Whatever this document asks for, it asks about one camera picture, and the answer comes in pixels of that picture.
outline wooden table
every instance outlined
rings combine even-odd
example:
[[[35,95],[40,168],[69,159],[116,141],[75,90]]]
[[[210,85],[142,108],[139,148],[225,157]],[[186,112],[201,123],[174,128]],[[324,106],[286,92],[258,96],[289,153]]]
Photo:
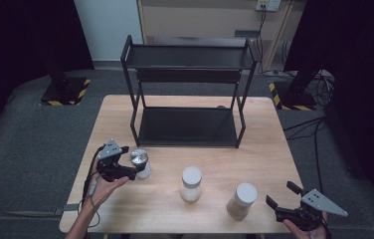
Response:
[[[216,107],[230,105],[225,97],[148,96],[150,106]],[[129,123],[129,96],[107,96],[97,116],[68,204],[82,198],[83,184],[98,147],[114,138],[119,146],[136,149]],[[102,233],[281,233],[287,232],[266,205],[268,194],[281,207],[296,208],[299,197],[286,188],[288,180],[302,186],[272,100],[247,98],[246,132],[239,148],[143,147],[149,155],[151,174],[118,188],[99,209],[100,224],[90,232]],[[130,166],[129,153],[119,161]],[[195,203],[180,196],[181,174],[195,165],[203,174],[202,194]],[[259,192],[243,221],[233,219],[226,204],[236,187],[250,182]],[[64,213],[60,229],[68,232],[76,211]]]

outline wall outlet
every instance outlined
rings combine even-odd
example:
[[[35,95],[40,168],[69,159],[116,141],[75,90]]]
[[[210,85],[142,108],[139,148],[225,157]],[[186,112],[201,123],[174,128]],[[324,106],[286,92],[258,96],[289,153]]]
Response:
[[[256,11],[263,11],[265,6],[267,11],[276,12],[280,7],[281,0],[258,0]]]
[[[269,0],[258,0],[258,3],[256,4],[256,11],[263,11],[264,10],[263,6],[268,8],[269,2],[270,2]]]

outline glass jar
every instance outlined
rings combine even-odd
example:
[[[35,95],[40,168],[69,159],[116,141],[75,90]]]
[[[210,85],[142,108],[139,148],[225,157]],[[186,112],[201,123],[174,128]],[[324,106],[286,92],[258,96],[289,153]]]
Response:
[[[195,166],[184,168],[182,181],[181,197],[187,202],[194,202],[199,199],[201,194],[200,182],[202,181],[200,169]]]
[[[243,220],[249,214],[250,207],[258,199],[258,191],[247,182],[241,183],[227,204],[227,211],[236,220]]]
[[[130,161],[137,169],[144,168],[136,173],[140,179],[146,178],[150,175],[149,156],[143,148],[138,148],[130,154]]]

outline white jar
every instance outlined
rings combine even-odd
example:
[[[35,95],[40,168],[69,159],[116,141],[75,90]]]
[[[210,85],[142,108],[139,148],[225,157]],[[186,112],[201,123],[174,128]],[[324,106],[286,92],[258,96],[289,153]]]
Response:
[[[181,197],[188,202],[199,199],[201,194],[200,182],[202,181],[200,169],[195,166],[184,168],[182,181]]]
[[[236,193],[227,204],[227,211],[230,215],[241,221],[249,214],[250,207],[258,199],[258,191],[247,182],[237,187]]]

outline black stand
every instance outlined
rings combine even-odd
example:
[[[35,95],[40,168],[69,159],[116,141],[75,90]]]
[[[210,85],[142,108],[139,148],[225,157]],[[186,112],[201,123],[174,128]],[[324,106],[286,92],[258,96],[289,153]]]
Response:
[[[82,99],[81,92],[86,88],[86,78],[64,78],[58,82],[51,80],[41,98],[44,105],[76,105]]]
[[[137,45],[127,37],[121,65],[133,104],[131,131],[137,146],[200,145],[239,147],[246,123],[243,107],[258,62],[256,47],[250,39],[242,46]],[[136,71],[136,97],[128,69]],[[238,86],[242,70],[250,70],[246,88],[240,98]],[[142,84],[145,83],[213,83],[234,86],[229,107],[214,108],[149,107]],[[140,101],[143,116],[139,133],[134,123]],[[241,119],[237,134],[233,109]]]
[[[303,91],[299,95],[294,95],[290,91],[291,83],[287,82],[274,82],[275,89],[280,97],[280,103],[283,107],[293,108],[296,106],[315,107],[316,102],[313,96]]]

